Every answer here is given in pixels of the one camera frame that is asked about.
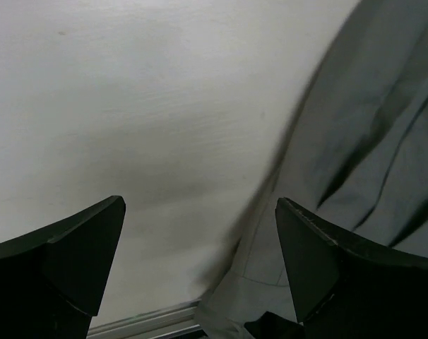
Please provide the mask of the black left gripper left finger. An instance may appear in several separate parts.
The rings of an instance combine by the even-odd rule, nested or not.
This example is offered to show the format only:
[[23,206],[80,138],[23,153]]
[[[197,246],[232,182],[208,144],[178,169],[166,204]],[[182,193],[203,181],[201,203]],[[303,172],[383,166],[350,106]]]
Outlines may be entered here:
[[86,338],[125,214],[124,199],[110,196],[0,243],[0,338]]

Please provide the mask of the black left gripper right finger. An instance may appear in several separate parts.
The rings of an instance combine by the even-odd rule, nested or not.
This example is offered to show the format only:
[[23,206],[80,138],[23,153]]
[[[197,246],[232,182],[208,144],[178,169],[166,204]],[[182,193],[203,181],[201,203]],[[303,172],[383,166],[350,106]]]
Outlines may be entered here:
[[388,248],[288,198],[275,209],[306,338],[428,338],[428,258]]

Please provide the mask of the grey pleated skirt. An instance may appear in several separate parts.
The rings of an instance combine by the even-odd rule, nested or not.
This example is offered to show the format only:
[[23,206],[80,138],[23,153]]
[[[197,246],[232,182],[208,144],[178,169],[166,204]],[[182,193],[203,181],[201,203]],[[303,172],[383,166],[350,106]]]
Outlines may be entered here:
[[326,52],[277,168],[244,218],[232,265],[200,301],[209,338],[250,338],[270,314],[298,338],[275,207],[428,258],[428,1],[361,1]]

